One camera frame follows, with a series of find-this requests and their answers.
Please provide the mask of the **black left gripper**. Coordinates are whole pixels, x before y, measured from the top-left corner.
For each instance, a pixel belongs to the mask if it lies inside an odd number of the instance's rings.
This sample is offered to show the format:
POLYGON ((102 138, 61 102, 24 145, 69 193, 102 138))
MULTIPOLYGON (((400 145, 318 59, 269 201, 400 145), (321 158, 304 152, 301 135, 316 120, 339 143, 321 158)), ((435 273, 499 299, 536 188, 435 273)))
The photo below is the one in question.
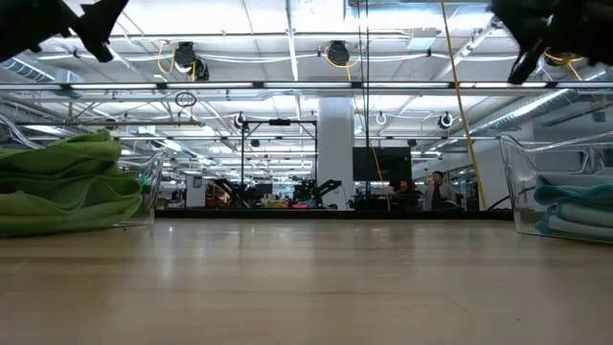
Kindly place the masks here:
MULTIPOLYGON (((83 15, 73 31, 99 62, 113 55, 107 47, 112 29, 129 0, 81 4, 83 15)), ((53 35, 70 34, 77 15, 62 0, 0 0, 0 62, 31 50, 53 35)))

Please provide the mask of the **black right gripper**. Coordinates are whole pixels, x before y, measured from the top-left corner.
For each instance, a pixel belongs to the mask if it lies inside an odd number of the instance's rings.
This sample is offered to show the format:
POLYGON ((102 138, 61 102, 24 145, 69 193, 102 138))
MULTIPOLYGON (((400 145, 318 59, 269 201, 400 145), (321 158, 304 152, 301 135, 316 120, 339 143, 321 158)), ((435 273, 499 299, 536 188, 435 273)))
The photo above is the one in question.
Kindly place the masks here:
POLYGON ((525 82, 547 48, 613 65, 613 43, 604 43, 613 39, 613 0, 490 0, 490 10, 520 48, 535 45, 519 52, 510 84, 525 82))

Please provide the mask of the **clear plastic basket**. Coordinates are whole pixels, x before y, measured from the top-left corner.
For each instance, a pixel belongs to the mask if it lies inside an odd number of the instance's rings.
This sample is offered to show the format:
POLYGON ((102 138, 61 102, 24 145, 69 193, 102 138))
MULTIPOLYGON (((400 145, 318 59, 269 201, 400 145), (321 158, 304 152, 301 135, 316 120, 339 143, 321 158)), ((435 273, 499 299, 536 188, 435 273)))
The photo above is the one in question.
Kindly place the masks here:
MULTIPOLYGON (((42 149, 54 141, 65 139, 57 138, 47 144, 39 144, 33 138, 28 137, 15 124, 10 117, 0 114, 0 149, 42 149)), ((161 152, 153 152, 148 155, 124 155, 121 152, 116 162, 81 161, 68 168, 66 172, 55 175, 40 175, 30 173, 0 173, 0 178, 7 176, 25 176, 27 178, 42 178, 43 180, 57 180, 66 177, 76 177, 86 174, 117 174, 125 172, 138 173, 138 180, 143 187, 141 197, 142 205, 137 213, 126 221, 117 223, 112 227, 135 227, 152 224, 154 220, 154 206, 157 193, 160 188, 164 155, 161 152)), ((53 202, 36 195, 23 192, 0 191, 0 216, 45 216, 67 215, 86 206, 100 203, 86 203, 84 200, 76 203, 53 202)))
POLYGON ((534 200, 535 190, 541 185, 549 185, 539 183, 537 176, 540 173, 595 173, 602 168, 613 168, 613 130, 555 143, 522 143, 509 135, 502 135, 499 143, 518 233, 613 243, 613 240, 577 235, 541 234, 534 227, 552 206, 534 200))

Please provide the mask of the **thin black vertical pole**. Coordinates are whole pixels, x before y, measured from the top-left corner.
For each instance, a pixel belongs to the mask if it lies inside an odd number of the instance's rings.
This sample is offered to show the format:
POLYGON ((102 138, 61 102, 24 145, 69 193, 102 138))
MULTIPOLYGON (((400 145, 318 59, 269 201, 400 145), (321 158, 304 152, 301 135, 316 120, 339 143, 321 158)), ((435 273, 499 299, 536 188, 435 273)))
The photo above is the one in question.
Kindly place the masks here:
POLYGON ((368 25, 369 17, 369 0, 356 0, 357 17, 359 20, 358 29, 360 32, 360 72, 364 103, 364 130, 365 130, 365 147, 371 147, 370 139, 370 30, 368 25))

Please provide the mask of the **person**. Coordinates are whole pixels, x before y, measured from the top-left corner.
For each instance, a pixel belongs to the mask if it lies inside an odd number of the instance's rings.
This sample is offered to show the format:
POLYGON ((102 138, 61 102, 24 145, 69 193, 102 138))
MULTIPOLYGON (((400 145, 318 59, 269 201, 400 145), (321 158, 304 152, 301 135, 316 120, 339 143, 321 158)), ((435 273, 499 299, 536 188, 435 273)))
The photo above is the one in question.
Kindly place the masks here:
POLYGON ((443 173, 434 171, 432 173, 432 183, 429 184, 424 193, 424 211, 441 211, 449 208, 456 202, 456 195, 453 188, 443 180, 443 173))

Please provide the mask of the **black monitor screen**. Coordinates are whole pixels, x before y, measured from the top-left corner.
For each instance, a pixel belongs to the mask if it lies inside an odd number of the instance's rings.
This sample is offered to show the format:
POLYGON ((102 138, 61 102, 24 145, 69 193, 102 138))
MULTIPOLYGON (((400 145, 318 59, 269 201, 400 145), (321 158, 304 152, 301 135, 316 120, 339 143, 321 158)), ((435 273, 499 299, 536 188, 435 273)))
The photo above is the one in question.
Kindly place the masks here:
POLYGON ((412 179, 411 151, 405 147, 352 149, 354 181, 409 181, 412 179))

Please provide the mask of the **white cabinet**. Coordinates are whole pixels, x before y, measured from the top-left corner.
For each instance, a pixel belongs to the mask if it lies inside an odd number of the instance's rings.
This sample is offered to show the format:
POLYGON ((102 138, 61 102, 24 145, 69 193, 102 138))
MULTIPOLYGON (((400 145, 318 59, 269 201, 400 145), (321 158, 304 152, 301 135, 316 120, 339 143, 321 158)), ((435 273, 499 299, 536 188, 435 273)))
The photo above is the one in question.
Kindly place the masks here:
POLYGON ((206 206, 206 182, 200 175, 188 175, 186 179, 186 207, 206 206))

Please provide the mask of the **red machine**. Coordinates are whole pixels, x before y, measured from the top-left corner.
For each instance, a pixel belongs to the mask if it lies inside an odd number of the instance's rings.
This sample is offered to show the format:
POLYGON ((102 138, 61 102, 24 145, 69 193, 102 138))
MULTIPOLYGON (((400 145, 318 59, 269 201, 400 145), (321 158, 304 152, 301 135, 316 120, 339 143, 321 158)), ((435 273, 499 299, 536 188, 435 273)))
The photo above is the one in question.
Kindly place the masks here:
POLYGON ((213 181, 207 183, 205 207, 211 209, 225 208, 230 204, 230 195, 213 181))

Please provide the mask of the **white pillar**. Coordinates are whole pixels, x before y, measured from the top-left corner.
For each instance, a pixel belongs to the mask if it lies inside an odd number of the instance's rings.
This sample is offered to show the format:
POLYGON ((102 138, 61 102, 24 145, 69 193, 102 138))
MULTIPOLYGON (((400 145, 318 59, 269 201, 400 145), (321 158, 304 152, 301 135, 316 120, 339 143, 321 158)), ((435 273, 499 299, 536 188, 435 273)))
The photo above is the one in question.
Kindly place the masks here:
POLYGON ((354 109, 351 98, 321 98, 318 101, 318 178, 333 179, 341 186, 323 196, 326 205, 348 211, 353 189, 352 147, 354 109))

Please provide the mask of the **silver ventilation duct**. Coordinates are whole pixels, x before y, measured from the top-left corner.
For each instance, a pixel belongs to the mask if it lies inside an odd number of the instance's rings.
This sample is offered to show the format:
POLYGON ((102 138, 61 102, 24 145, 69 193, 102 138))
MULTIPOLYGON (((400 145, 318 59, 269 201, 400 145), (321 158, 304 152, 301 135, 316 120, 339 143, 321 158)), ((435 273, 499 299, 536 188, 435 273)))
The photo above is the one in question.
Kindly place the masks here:
POLYGON ((489 121, 470 128, 470 135, 482 135, 488 131, 515 127, 553 110, 576 102, 580 98, 579 88, 553 89, 545 94, 526 97, 492 114, 489 121))
POLYGON ((34 83, 83 82, 83 78, 73 71, 55 67, 44 69, 19 57, 12 57, 0 62, 0 69, 10 71, 34 83))

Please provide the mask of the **black metal gantry frame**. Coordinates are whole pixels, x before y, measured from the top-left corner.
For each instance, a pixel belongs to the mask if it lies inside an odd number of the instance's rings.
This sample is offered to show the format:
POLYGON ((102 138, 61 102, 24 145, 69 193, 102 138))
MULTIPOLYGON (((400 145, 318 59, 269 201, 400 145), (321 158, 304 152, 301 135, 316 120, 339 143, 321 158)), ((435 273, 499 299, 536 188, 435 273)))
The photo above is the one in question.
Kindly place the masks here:
POLYGON ((254 124, 249 134, 254 134, 261 125, 269 125, 271 127, 289 127, 290 125, 298 125, 299 128, 306 132, 314 141, 314 167, 318 168, 319 159, 319 140, 317 138, 319 131, 319 122, 317 120, 291 120, 286 118, 273 118, 269 120, 249 121, 243 120, 240 128, 240 185, 245 185, 245 141, 248 136, 245 134, 245 127, 254 124), (306 125, 313 125, 314 132, 311 133, 306 129, 306 125))

